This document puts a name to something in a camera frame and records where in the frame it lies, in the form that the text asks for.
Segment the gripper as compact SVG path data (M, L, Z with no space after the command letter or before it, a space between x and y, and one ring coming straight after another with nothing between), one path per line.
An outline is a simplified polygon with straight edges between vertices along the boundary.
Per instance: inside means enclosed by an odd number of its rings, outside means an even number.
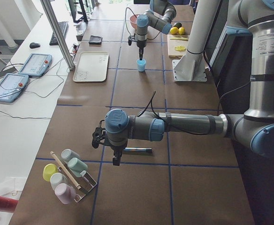
M143 59L144 48L146 47L146 40L138 40L137 47L139 48L139 59Z
M113 165L119 166L123 151L123 142L111 142L111 149L114 151Z

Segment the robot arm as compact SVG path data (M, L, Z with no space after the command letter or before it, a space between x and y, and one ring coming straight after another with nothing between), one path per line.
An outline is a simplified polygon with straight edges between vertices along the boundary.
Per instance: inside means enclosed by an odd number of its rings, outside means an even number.
M201 57L220 0L198 4L186 54L173 60L175 81L199 81L204 69ZM147 28L168 34L176 11L168 0L151 0L150 9L137 17L139 57L143 56ZM113 165L120 165L128 139L161 141L164 132L192 135L221 135L238 141L253 152L274 157L274 0L229 0L228 33L252 34L250 105L244 114L192 115L146 111L129 116L124 110L110 110L92 134L92 145L110 146Z
M172 28L171 22L176 17L176 9L168 0L151 0L150 9L137 17L137 33L135 40L139 48L139 59L143 59L147 42L148 27L163 34L168 34Z

